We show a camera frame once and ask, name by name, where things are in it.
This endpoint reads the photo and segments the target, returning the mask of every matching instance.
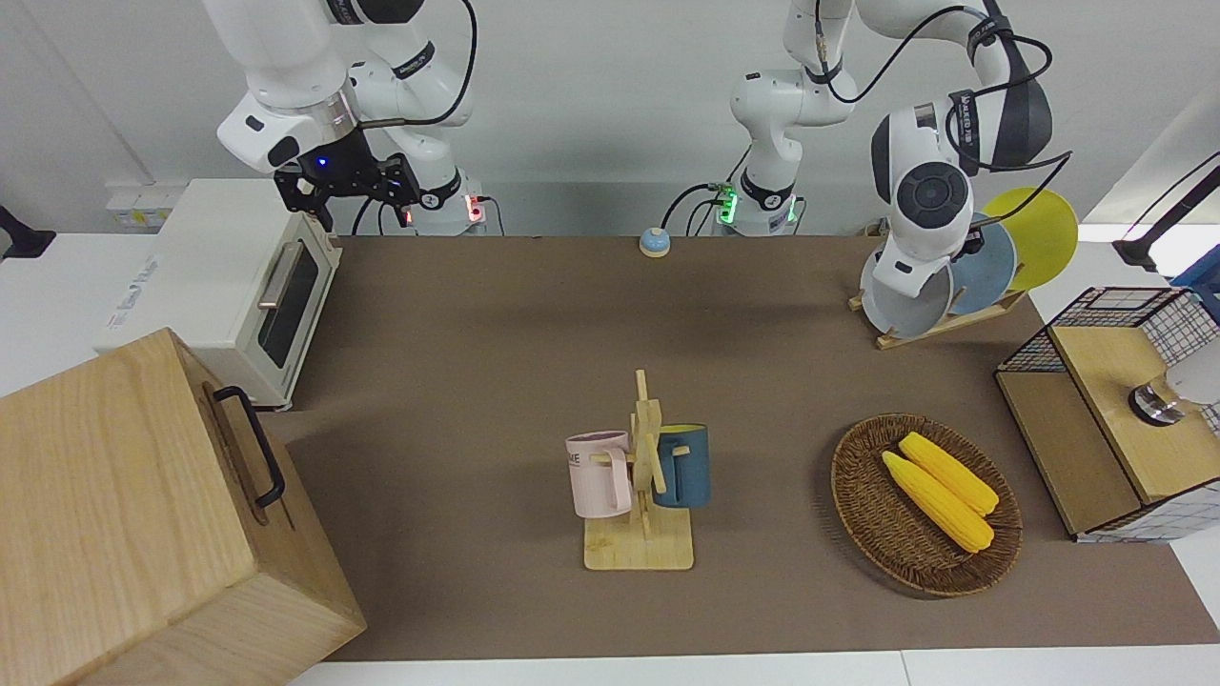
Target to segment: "black cable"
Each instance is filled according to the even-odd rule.
[[[910,45],[910,42],[919,35],[919,32],[924,31],[927,27],[927,24],[935,22],[936,20],[943,17],[944,15],[949,15],[953,12],[965,12],[972,17],[978,17],[981,13],[977,10],[966,7],[965,5],[953,5],[950,7],[942,7],[932,12],[931,15],[925,17],[924,21],[916,24],[916,27],[913,28],[910,33],[906,34],[906,38],[904,38],[903,42],[898,44],[898,48],[889,55],[889,59],[886,60],[886,63],[881,66],[881,70],[876,73],[876,76],[872,77],[872,81],[869,82],[869,85],[864,87],[864,90],[861,90],[859,95],[856,95],[855,98],[843,98],[842,95],[839,95],[837,90],[834,90],[833,78],[826,82],[827,88],[830,88],[831,95],[833,95],[834,99],[838,100],[839,103],[847,103],[849,105],[864,100],[864,96],[867,95],[869,92],[871,92],[875,85],[877,85],[877,82],[881,81],[881,77],[894,63],[894,60],[898,59],[898,55],[900,55],[902,51],[905,50],[908,45]],[[814,27],[817,33],[817,39],[825,44],[826,35],[822,33],[822,0],[817,0],[817,2],[814,5]],[[830,65],[826,62],[822,49],[819,50],[817,59],[822,65],[822,73],[824,74],[830,73],[831,71]]]
[[[798,195],[795,201],[800,203],[800,214],[797,215],[797,226],[792,229],[793,236],[800,231],[800,222],[805,221],[805,210],[809,209],[809,200],[805,200],[803,195]]]
[[[686,200],[691,194],[698,193],[700,190],[719,190],[719,189],[720,189],[719,184],[700,183],[698,186],[692,186],[691,188],[687,188],[686,190],[680,193],[678,197],[675,198],[672,203],[670,203],[670,209],[665,210],[665,218],[661,220],[661,229],[664,231],[665,227],[670,223],[670,216],[673,214],[673,210],[676,210],[678,205],[682,203],[682,200]]]
[[[691,237],[691,227],[694,225],[694,216],[697,214],[699,214],[699,208],[702,208],[704,205],[708,205],[708,214],[711,214],[711,209],[712,209],[711,206],[712,205],[719,205],[719,204],[720,204],[720,200],[712,199],[712,200],[704,200],[704,201],[699,203],[698,205],[695,205],[694,209],[691,210],[691,216],[687,217],[687,231],[686,231],[686,233],[683,236],[686,236],[687,238]]]
[[[1194,176],[1196,173],[1198,173],[1199,170],[1202,170],[1203,167],[1205,167],[1208,165],[1208,162],[1210,162],[1211,160],[1215,160],[1216,157],[1220,157],[1220,150],[1216,150],[1215,153],[1211,153],[1210,155],[1208,155],[1207,160],[1203,160],[1202,162],[1199,162],[1198,165],[1196,165],[1194,168],[1192,168],[1191,171],[1186,172],[1186,176],[1183,176],[1182,178],[1175,181],[1174,186],[1170,186],[1164,193],[1160,194],[1160,198],[1157,198],[1155,200],[1152,201],[1152,205],[1148,205],[1148,209],[1144,210],[1142,215],[1139,215],[1139,218],[1137,218],[1136,221],[1131,222],[1131,228],[1128,228],[1127,232],[1122,234],[1122,240],[1126,240],[1127,237],[1131,236],[1131,232],[1135,231],[1137,226],[1139,226],[1139,222],[1142,222],[1144,220],[1144,217],[1148,216],[1148,212],[1150,212],[1157,205],[1159,205],[1161,203],[1161,200],[1164,200],[1165,198],[1168,198],[1169,194],[1172,193],[1175,188],[1177,188],[1179,186],[1186,183],[1187,178],[1191,178],[1192,176]]]
[[[1035,71],[1032,71],[1032,72],[1030,72],[1030,73],[1027,73],[1027,74],[1025,74],[1025,76],[1022,76],[1020,78],[1016,78],[1016,79],[1013,79],[1013,81],[1008,81],[1008,82],[1004,82],[1004,83],[997,83],[996,85],[989,85],[987,88],[983,88],[982,90],[974,92],[972,95],[974,95],[975,100],[977,100],[982,95],[989,95],[992,93],[998,93],[1000,90],[1008,90],[1010,88],[1016,88],[1017,85],[1022,85],[1025,83],[1028,83],[1028,82],[1033,81],[1035,78],[1042,76],[1043,73],[1046,73],[1046,71],[1048,68],[1050,68],[1050,62],[1054,60],[1054,55],[1050,52],[1050,48],[1046,43],[1042,43],[1041,40],[1035,40],[1032,38],[1025,38],[1022,35],[1013,35],[1010,38],[1013,38],[1013,40],[1015,40],[1016,43],[1025,43],[1027,45],[1033,45],[1035,48],[1038,48],[1039,50],[1042,50],[1042,54],[1047,59],[1046,62],[1041,67],[1038,67],[1037,70],[1035,70]],[[996,165],[996,164],[991,164],[991,162],[985,162],[985,161],[980,160],[977,156],[971,155],[970,153],[966,153],[965,150],[963,150],[961,149],[961,144],[959,144],[958,139],[954,138],[954,135],[953,135],[953,126],[952,126],[954,116],[958,117],[958,121],[961,121],[961,103],[960,101],[955,101],[953,104],[953,106],[949,107],[949,111],[944,114],[944,137],[949,140],[949,145],[953,146],[953,150],[955,153],[958,153],[958,155],[961,155],[963,157],[965,157],[965,159],[970,160],[971,162],[978,165],[980,168],[985,168],[987,171],[1030,171],[1030,170],[1037,170],[1037,168],[1042,168],[1042,167],[1048,167],[1048,166],[1054,165],[1057,162],[1061,162],[1061,160],[1071,157],[1072,151],[1068,150],[1066,153],[1057,155],[1057,156],[1050,157],[1048,160],[1042,160],[1041,162],[1031,162],[1031,164],[1027,164],[1027,165]]]
[[[508,233],[504,232],[504,212],[500,211],[500,201],[490,195],[483,195],[483,199],[495,205],[495,221],[500,225],[500,236],[508,237]]]
[[[753,143],[750,143],[749,145],[745,146],[745,151],[742,153],[742,157],[739,160],[737,160],[736,165],[733,165],[733,171],[728,172],[728,176],[725,177],[725,183],[732,183],[733,175],[736,175],[737,171],[739,168],[742,168],[742,165],[745,164],[745,159],[750,156],[750,150],[753,148],[754,148]],[[723,195],[722,193],[716,193],[716,200],[720,200],[722,198],[722,195]],[[704,227],[705,223],[708,223],[708,217],[711,216],[711,211],[712,211],[712,208],[708,208],[708,211],[703,214],[703,218],[699,220],[699,228],[697,228],[694,231],[695,236],[699,236],[700,233],[703,233],[703,227]]]
[[[1032,203],[1033,199],[1037,198],[1039,193],[1042,193],[1043,190],[1047,189],[1048,186],[1050,186],[1050,182],[1055,178],[1055,175],[1059,173],[1059,170],[1064,168],[1064,166],[1068,164],[1068,160],[1070,160],[1070,159],[1071,159],[1071,150],[1064,153],[1063,155],[1059,155],[1059,157],[1053,157],[1052,160],[1048,160],[1048,161],[1059,160],[1059,165],[1055,166],[1055,168],[1052,170],[1050,173],[1047,175],[1047,178],[1042,179],[1042,183],[1039,183],[1038,187],[1033,189],[1033,193],[1030,193],[1028,198],[1026,198],[1025,200],[1021,200],[1021,204],[1017,205],[1010,212],[1006,212],[1006,214],[1000,215],[998,217],[988,217],[986,220],[980,220],[980,221],[970,222],[970,228],[982,228],[985,226],[991,226],[993,223],[999,223],[999,222],[1002,222],[1002,221],[1011,217],[1016,212],[1020,212],[1021,210],[1024,210],[1026,205],[1028,205],[1030,203]]]
[[[454,104],[449,106],[443,115],[426,118],[426,120],[409,120],[405,117],[396,117],[389,120],[375,120],[370,122],[361,122],[360,128],[386,128],[392,126],[432,126],[440,123],[450,117],[461,106],[461,101],[466,98],[466,90],[470,88],[470,79],[475,74],[475,55],[478,54],[478,18],[475,16],[475,6],[470,4],[470,0],[461,0],[462,5],[466,5],[466,13],[470,15],[470,59],[466,61],[466,76],[462,77],[461,89],[458,90],[458,98],[454,99]]]
[[[368,205],[372,205],[372,204],[373,204],[373,199],[372,198],[366,198],[365,199],[365,204],[360,205],[360,211],[356,212],[356,218],[355,218],[355,221],[351,222],[351,234],[353,236],[355,236],[356,231],[360,229],[360,220],[362,220],[365,217],[365,210],[367,210]]]

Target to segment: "wicker basket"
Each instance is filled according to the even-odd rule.
[[[881,452],[900,454],[898,442],[911,431],[961,460],[999,494],[999,505],[987,515],[996,530],[987,549],[970,554],[959,548],[889,476]],[[881,415],[853,426],[834,449],[831,492],[843,526],[865,557],[932,596],[952,598],[994,586],[1021,549],[1021,510],[1004,475],[974,443],[927,417]]]

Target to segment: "brown table mat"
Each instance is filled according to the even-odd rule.
[[[1165,546],[1074,544],[992,370],[1008,316],[878,352],[848,311],[876,239],[345,243],[296,391],[268,416],[368,619],[340,660],[1215,642]],[[688,572],[590,572],[566,436],[627,428],[633,370],[705,422],[712,503]],[[946,422],[1025,515],[1011,574],[911,598],[852,546],[833,448],[881,413]]]

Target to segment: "corn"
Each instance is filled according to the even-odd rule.
[[[924,468],[924,471],[931,474],[954,496],[961,498],[961,502],[970,505],[970,509],[982,516],[996,511],[996,505],[999,504],[999,496],[996,494],[996,491],[992,491],[991,486],[975,476],[975,472],[970,471],[966,465],[959,463],[956,458],[946,453],[925,436],[911,431],[906,438],[898,443],[898,447],[906,454],[906,459]]]
[[[961,549],[977,553],[991,546],[996,537],[991,525],[939,481],[932,478],[932,475],[889,450],[881,453],[881,459],[889,468],[894,482],[941,527],[941,531],[961,546]]]

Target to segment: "plate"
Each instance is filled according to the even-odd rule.
[[[975,220],[987,218],[975,212]],[[1016,272],[1016,247],[1002,223],[982,228],[983,248],[974,255],[961,255],[949,269],[953,270],[954,288],[965,288],[949,308],[954,315],[969,315],[996,304],[1013,284]]]
[[[1033,193],[1033,188],[1014,188],[983,208],[983,214],[998,217],[1013,211]],[[1043,190],[1024,210],[1004,220],[1004,227],[1016,245],[1024,267],[1013,280],[1014,291],[1042,286],[1064,271],[1080,237],[1076,211],[1061,195]]]
[[[882,248],[884,243],[869,255],[860,273],[860,289],[864,291],[860,300],[864,314],[882,333],[893,330],[891,336],[894,338],[919,338],[939,323],[949,311],[954,292],[953,272],[949,267],[942,269],[927,280],[917,298],[908,298],[872,278],[872,270],[877,266],[877,255]]]

